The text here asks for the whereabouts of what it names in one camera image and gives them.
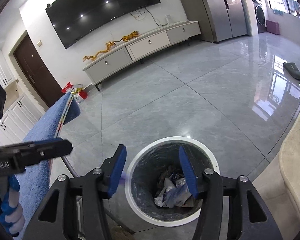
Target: blue gripper pad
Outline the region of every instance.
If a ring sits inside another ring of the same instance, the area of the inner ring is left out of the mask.
[[[180,146],[179,148],[179,160],[180,160],[183,174],[185,175],[187,181],[189,191],[193,195],[193,197],[197,199],[199,195],[197,176],[195,175],[192,165],[189,161],[189,158],[185,152],[185,149],[182,146]]]
[[[119,157],[117,158],[112,173],[110,175],[110,179],[109,179],[109,187],[108,187],[108,196],[109,198],[112,197],[112,195],[117,191],[118,185],[119,185],[119,181],[120,181],[120,177],[123,171],[123,167],[126,163],[126,159],[127,159],[127,148],[124,145],[121,145],[121,151],[119,154]]]

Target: tv stand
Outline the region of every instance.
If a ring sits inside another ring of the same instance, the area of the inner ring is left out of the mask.
[[[119,70],[137,61],[143,64],[143,58],[199,34],[201,31],[197,21],[169,24],[114,47],[83,70],[100,91],[98,85]]]

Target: brown door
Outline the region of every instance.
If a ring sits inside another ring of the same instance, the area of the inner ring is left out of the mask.
[[[43,63],[28,34],[13,55],[42,100],[47,106],[53,106],[63,95],[61,87]]]

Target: tv screen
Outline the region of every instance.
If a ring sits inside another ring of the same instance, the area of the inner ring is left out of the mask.
[[[67,49],[96,28],[160,0],[56,0],[48,17]]]

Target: metal bolt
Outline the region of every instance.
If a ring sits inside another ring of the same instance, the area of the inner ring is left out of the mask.
[[[94,175],[99,175],[99,174],[102,173],[102,169],[100,169],[100,168],[95,168],[95,169],[93,170],[92,173],[93,173]]]
[[[66,180],[66,178],[67,178],[67,175],[60,175],[59,177],[58,177],[58,180],[59,181],[64,181],[64,180]]]
[[[210,168],[206,168],[206,169],[204,170],[204,173],[205,173],[205,174],[208,174],[208,175],[211,175],[213,172],[214,172],[213,169],[210,169]]]
[[[239,177],[239,180],[242,181],[242,182],[247,182],[249,179],[246,176],[241,175]]]

